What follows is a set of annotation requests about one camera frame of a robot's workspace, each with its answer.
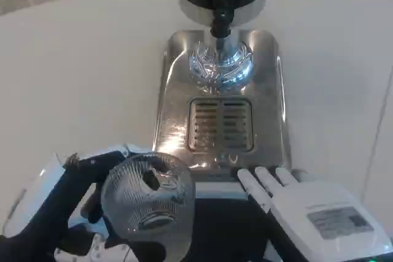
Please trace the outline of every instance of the white label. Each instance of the white label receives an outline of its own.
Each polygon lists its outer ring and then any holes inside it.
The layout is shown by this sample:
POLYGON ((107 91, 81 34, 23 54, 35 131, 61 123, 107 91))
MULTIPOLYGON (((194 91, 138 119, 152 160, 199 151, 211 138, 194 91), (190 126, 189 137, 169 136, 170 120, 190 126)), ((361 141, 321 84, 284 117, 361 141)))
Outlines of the white label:
POLYGON ((323 210, 310 213, 307 217, 323 239, 335 239, 340 236, 349 236, 374 230, 353 207, 323 210))

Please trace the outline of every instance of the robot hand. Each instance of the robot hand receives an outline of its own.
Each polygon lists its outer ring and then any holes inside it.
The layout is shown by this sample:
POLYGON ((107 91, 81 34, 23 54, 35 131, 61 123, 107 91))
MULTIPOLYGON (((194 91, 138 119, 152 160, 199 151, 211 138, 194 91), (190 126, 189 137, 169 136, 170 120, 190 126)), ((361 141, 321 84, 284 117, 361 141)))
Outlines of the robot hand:
POLYGON ((263 167, 255 169, 256 178, 238 171, 283 261, 393 261, 391 240, 350 192, 323 181, 299 182, 285 168, 275 174, 263 167))
POLYGON ((100 234, 96 235, 92 242, 87 255, 88 260, 83 261, 110 261, 102 260, 105 259, 105 255, 97 253, 98 247, 120 248, 121 251, 115 251, 122 255, 119 261, 135 261, 130 260, 130 256, 140 262, 163 261, 165 250, 161 245, 129 243, 118 239, 110 224, 104 224, 97 198, 109 171, 125 158, 141 152, 146 150, 132 145, 121 145, 81 159, 74 155, 64 166, 50 165, 43 169, 6 224, 4 233, 7 237, 0 236, 2 261, 56 261, 55 254, 59 254, 56 248, 69 236, 70 224, 76 225, 75 220, 71 221, 70 217, 94 183, 95 192, 89 197, 82 211, 85 214, 85 222, 93 228, 92 231, 100 234), (105 236, 105 241, 101 239, 102 235, 105 236))

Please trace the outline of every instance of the reflective metal surface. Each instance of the reflective metal surface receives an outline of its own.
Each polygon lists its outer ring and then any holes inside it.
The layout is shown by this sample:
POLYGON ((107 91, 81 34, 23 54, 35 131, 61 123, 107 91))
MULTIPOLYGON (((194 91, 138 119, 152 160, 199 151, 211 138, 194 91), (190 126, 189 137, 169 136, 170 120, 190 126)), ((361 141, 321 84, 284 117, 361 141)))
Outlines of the reflective metal surface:
POLYGON ((187 135, 196 152, 248 152, 254 145, 251 104, 241 98, 194 99, 187 135))
POLYGON ((228 181, 231 168, 250 166, 290 167, 286 106, 278 44, 266 31, 240 31, 239 39, 250 48, 254 67, 247 85, 217 89, 199 87, 189 59, 204 41, 203 31, 180 31, 168 42, 158 102, 154 150, 180 158, 198 181, 228 181), (238 148, 192 150, 188 134, 192 101, 196 99, 245 99, 251 105, 253 144, 238 148))
POLYGON ((199 42, 190 55, 190 70, 201 87, 245 86, 251 73, 252 52, 239 40, 237 30, 226 38, 215 38, 205 32, 205 39, 199 42))

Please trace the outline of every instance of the black glove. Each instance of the black glove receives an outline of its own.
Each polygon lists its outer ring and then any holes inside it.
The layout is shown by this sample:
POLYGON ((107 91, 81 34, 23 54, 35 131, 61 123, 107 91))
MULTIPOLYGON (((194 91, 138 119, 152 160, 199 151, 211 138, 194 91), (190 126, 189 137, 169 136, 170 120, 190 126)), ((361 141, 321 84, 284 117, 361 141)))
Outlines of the black glove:
MULTIPOLYGON (((6 262, 53 262, 53 253, 68 232, 68 219, 93 183, 102 183, 109 171, 125 160, 121 152, 110 152, 86 160, 71 157, 58 183, 23 231, 11 238, 0 236, 0 257, 6 262)), ((111 239, 120 242, 112 233, 111 239)), ((127 243, 140 262, 165 259, 163 246, 127 243)))

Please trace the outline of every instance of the white table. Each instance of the white table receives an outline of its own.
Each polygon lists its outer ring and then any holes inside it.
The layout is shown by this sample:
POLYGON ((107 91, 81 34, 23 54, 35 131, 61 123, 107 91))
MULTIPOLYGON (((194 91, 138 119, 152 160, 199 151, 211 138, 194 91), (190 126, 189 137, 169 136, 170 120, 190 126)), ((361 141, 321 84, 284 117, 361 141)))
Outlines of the white table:
MULTIPOLYGON (((267 0, 244 25, 281 45, 294 166, 358 195, 373 171, 392 20, 393 0, 267 0)), ((192 28, 177 0, 60 0, 1 17, 0 220, 52 153, 150 147, 166 40, 192 28)))

